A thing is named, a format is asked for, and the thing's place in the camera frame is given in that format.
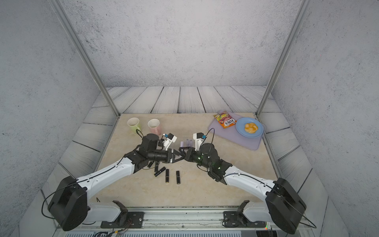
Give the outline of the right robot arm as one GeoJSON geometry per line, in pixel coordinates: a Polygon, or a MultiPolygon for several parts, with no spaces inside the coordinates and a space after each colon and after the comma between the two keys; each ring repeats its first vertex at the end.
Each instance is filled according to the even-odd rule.
{"type": "Polygon", "coordinates": [[[216,182],[240,188],[264,202],[263,210],[256,212],[251,211],[252,205],[244,202],[240,206],[242,220],[273,222],[287,234],[296,233],[307,206],[287,180],[273,181],[248,174],[222,160],[211,143],[202,144],[199,150],[181,147],[175,155],[206,168],[216,182]]]}

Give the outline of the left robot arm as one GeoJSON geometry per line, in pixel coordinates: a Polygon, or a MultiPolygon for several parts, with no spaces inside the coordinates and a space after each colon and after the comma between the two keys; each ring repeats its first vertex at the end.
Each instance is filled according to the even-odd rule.
{"type": "Polygon", "coordinates": [[[128,225],[128,209],[119,201],[91,203],[98,192],[132,175],[150,161],[175,163],[184,159],[183,151],[170,149],[176,141],[173,134],[163,138],[155,134],[142,137],[142,142],[117,162],[79,178],[64,178],[55,193],[51,194],[48,211],[63,231],[71,231],[81,224],[102,222],[105,228],[124,228],[128,225]]]}

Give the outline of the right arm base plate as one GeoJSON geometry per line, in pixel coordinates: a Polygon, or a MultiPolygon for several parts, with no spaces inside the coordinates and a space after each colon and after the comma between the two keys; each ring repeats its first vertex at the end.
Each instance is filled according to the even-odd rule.
{"type": "Polygon", "coordinates": [[[263,221],[251,222],[241,212],[224,211],[222,226],[225,228],[266,228],[263,221]]]}

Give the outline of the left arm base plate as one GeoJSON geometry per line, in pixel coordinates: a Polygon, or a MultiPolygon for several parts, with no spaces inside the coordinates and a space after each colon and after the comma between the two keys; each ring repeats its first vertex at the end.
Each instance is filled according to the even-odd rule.
{"type": "Polygon", "coordinates": [[[144,212],[122,212],[113,222],[103,221],[101,229],[140,229],[143,226],[144,212]]]}

